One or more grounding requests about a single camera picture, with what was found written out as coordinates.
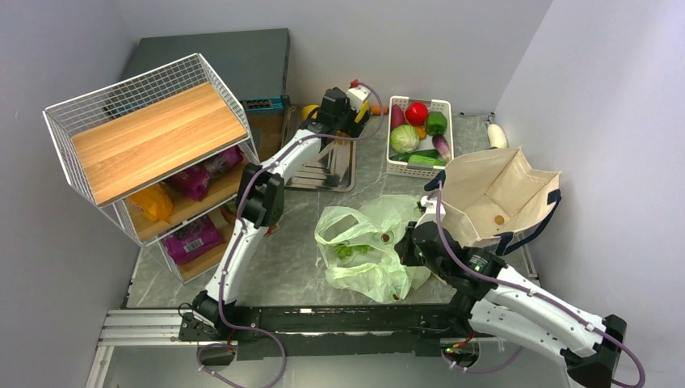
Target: wooden plank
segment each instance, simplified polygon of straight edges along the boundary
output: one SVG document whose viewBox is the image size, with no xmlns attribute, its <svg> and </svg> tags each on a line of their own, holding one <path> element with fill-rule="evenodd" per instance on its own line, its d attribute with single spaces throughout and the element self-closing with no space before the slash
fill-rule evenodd
<svg viewBox="0 0 685 388">
<path fill-rule="evenodd" d="M 224 240 L 222 244 L 217 245 L 189 263 L 179 265 L 179 272 L 181 272 L 184 281 L 193 279 L 221 262 L 221 258 L 224 257 L 226 249 L 229 248 L 234 224 L 234 221 L 227 222 L 219 229 L 221 238 Z"/>
<path fill-rule="evenodd" d="M 107 205 L 247 136 L 208 83 L 72 137 L 98 205 Z"/>
<path fill-rule="evenodd" d="M 191 200 L 175 190 L 167 190 L 169 197 L 171 197 L 171 200 L 174 202 L 174 211 L 171 213 L 171 216 L 169 216 L 168 223 L 162 220 L 150 221 L 140 210 L 126 201 L 128 213 L 131 215 L 133 226 L 136 227 L 138 238 L 141 241 L 145 241 L 228 200 L 237 193 L 237 190 L 240 187 L 242 170 L 245 168 L 246 164 L 247 161 L 235 166 L 225 175 L 212 181 L 209 185 L 207 196 L 200 201 Z"/>
</svg>

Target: packaged food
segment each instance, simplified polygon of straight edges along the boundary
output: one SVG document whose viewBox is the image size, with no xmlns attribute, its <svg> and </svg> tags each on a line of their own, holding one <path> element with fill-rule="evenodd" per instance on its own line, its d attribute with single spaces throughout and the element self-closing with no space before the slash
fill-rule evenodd
<svg viewBox="0 0 685 388">
<path fill-rule="evenodd" d="M 243 156 L 238 146 L 221 151 L 217 156 L 204 163 L 211 178 L 223 175 L 226 171 L 242 162 Z"/>
<path fill-rule="evenodd" d="M 165 237 L 166 253 L 178 265 L 191 262 L 221 244 L 219 230 L 208 216 L 202 216 Z"/>
<path fill-rule="evenodd" d="M 209 192 L 209 171 L 202 164 L 196 164 L 167 178 L 172 188 L 192 200 L 202 200 Z"/>
<path fill-rule="evenodd" d="M 134 192 L 128 197 L 128 202 L 142 211 L 150 221 L 169 222 L 169 216 L 174 211 L 174 202 L 159 183 Z"/>
<path fill-rule="evenodd" d="M 206 162 L 174 174 L 166 179 L 172 188 L 192 200 L 202 200 L 209 192 L 212 178 L 223 175 L 227 170 L 242 162 L 243 156 L 237 146 L 220 152 Z"/>
<path fill-rule="evenodd" d="M 221 211 L 221 216 L 224 217 L 224 220 L 227 222 L 235 222 L 237 213 L 237 200 L 232 199 L 226 202 L 219 208 L 219 210 Z"/>
</svg>

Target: carrot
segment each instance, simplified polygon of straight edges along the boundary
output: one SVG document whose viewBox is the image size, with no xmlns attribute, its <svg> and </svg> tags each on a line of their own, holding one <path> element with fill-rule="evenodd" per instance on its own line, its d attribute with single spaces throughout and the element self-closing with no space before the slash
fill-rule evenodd
<svg viewBox="0 0 685 388">
<path fill-rule="evenodd" d="M 385 107 L 383 110 L 383 113 L 387 115 L 389 112 L 388 107 Z M 380 107 L 371 107 L 371 114 L 374 116 L 380 116 Z"/>
</svg>

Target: purple package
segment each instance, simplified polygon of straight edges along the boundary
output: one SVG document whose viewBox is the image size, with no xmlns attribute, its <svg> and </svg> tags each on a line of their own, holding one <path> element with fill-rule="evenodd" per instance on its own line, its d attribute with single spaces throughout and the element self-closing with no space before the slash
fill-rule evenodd
<svg viewBox="0 0 685 388">
<path fill-rule="evenodd" d="M 171 259 L 181 265 L 221 244 L 221 236 L 212 220 L 203 216 L 165 237 L 162 243 Z"/>
<path fill-rule="evenodd" d="M 242 159 L 240 149 L 234 146 L 221 151 L 207 162 L 188 167 L 170 176 L 165 182 L 192 200 L 202 200 L 209 192 L 209 180 L 236 166 Z"/>
<path fill-rule="evenodd" d="M 192 200 L 202 200 L 209 191 L 209 176 L 207 168 L 196 164 L 170 176 L 165 182 Z"/>
<path fill-rule="evenodd" d="M 240 148 L 236 145 L 227 150 L 221 151 L 216 157 L 210 159 L 204 164 L 204 168 L 209 171 L 209 174 L 214 178 L 242 162 L 243 156 Z"/>
</svg>

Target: beige tote bag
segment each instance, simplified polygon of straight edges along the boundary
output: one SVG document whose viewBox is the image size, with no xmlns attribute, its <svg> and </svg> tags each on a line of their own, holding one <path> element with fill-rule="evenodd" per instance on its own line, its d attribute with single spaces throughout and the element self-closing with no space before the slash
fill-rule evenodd
<svg viewBox="0 0 685 388">
<path fill-rule="evenodd" d="M 461 155 L 431 183 L 443 180 L 443 227 L 452 238 L 463 247 L 496 245 L 502 256 L 547 226 L 561 201 L 559 174 L 534 170 L 521 149 L 503 148 Z"/>
</svg>

